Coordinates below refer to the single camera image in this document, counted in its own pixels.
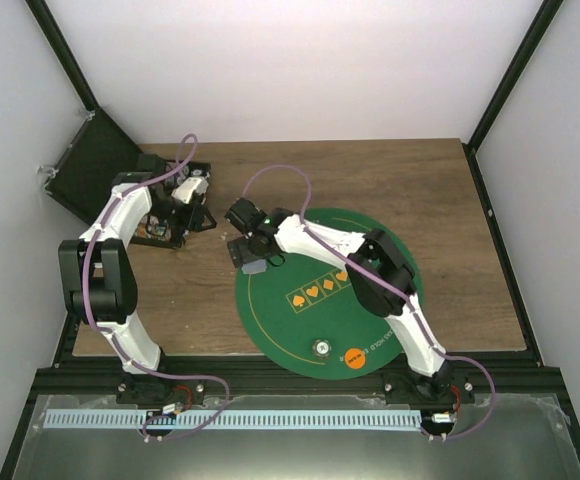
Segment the black metal frame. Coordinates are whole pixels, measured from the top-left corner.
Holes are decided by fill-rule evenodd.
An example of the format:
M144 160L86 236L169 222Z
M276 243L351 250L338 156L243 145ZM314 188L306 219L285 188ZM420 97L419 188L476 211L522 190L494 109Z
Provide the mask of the black metal frame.
M26 0L46 34L57 57L64 66L68 77L88 109L95 109L98 103L79 69L74 56L59 30L44 0ZM493 213L485 184L481 177L476 152L493 125L510 92L521 76L557 13L563 0L544 0L517 53L503 76L492 100L483 114L472 138L464 145L466 160L472 173L475 188L490 228L501 267L508 285L510 296L519 319L526 350L515 352L470 352L469 356L479 360L492 374L498 391L502 393L552 393L559 405L570 416L568 427L580 460L580 427L570 402L563 378L558 368L542 364L541 354L532 331L531 323L508 258L505 244ZM39 369L30 389L30 395L23 408L16 433L3 465L0 478L11 478L27 433L36 399L39 395L115 395L118 393L123 371L116 357L75 357L74 343L79 329L79 320L67 316L59 339L53 367ZM234 395L248 394L376 394L384 392L386 402L397 402L398 397L385 393L384 385L392 378L407 374L408 368L403 356L397 357L386 367L363 377L324 381L302 377L285 370L265 357L165 357L165 368L172 373L193 374L203 372L220 376L230 384ZM457 365L456 375L470 380L474 393L488 393L488 385L483 376L472 366ZM205 394L222 395L219 387L208 384ZM434 406L413 404L414 408Z

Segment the wooden table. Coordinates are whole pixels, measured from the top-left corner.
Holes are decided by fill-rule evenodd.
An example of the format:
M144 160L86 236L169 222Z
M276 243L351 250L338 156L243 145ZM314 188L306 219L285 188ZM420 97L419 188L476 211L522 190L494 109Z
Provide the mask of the wooden table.
M142 146L164 158L173 158L176 148ZM259 353L237 315L235 271L226 248L237 234L223 215L248 179L273 163L308 174L311 206L369 215L408 245L425 282L426 318L447 349L525 348L458 140L202 144L195 158L212 163L208 206L217 228L192 233L180 251L129 247L139 315L166 353ZM305 192L302 178L279 170L260 177L248 197L267 211L298 211ZM83 326L74 352L113 354Z

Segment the ventilation grille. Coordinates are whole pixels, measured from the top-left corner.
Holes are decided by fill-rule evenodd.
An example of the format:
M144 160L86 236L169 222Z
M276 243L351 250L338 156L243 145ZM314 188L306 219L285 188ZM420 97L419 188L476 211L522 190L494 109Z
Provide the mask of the ventilation grille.
M173 419L157 419L151 429L186 430L214 413L191 410ZM147 410L48 409L44 428L137 429ZM409 410L228 410L206 428L210 430L389 430L418 431L421 413Z

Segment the white wall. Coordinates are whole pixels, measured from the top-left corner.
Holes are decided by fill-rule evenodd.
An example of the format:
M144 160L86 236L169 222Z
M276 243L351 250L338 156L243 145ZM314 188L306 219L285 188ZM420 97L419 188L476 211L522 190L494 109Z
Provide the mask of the white wall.
M580 0L563 3L478 156L541 350L580 420Z
M541 0L49 0L137 142L468 140Z
M63 306L57 247L83 227L40 191L78 130L80 102L25 2L0 0L0 469Z

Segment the gray floor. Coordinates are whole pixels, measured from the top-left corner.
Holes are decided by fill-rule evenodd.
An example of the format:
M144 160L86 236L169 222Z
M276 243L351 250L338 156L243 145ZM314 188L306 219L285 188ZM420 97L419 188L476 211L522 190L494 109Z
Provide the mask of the gray floor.
M445 444L429 444L418 433L358 431L208 431L145 444L135 431L39 427L45 407L74 408L74 401L54 397L39 405L15 478L580 479L567 420L551 398L500 396L483 429ZM328 406L330 401L317 402ZM261 400L253 405L260 408ZM252 408L247 400L235 406ZM110 400L90 400L82 407L110 408ZM484 408L463 407L463 424L479 418Z

